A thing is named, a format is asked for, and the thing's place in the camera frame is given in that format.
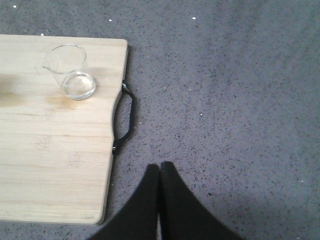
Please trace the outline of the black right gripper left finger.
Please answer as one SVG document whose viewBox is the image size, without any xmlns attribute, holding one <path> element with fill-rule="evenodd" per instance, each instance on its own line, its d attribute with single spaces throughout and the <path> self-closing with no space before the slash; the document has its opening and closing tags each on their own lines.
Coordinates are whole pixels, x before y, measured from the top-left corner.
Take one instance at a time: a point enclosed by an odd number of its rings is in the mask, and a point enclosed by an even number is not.
<svg viewBox="0 0 320 240">
<path fill-rule="evenodd" d="M 155 240 L 160 169 L 149 164 L 136 190 L 121 210 L 91 240 Z"/>
</svg>

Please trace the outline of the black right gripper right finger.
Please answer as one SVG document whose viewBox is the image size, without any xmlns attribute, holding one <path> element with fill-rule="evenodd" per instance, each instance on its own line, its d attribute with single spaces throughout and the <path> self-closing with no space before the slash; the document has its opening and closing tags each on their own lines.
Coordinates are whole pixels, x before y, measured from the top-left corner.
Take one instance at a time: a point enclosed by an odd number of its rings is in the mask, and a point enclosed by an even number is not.
<svg viewBox="0 0 320 240">
<path fill-rule="evenodd" d="M 197 200 L 170 161 L 160 168 L 159 215 L 163 240 L 241 239 Z"/>
</svg>

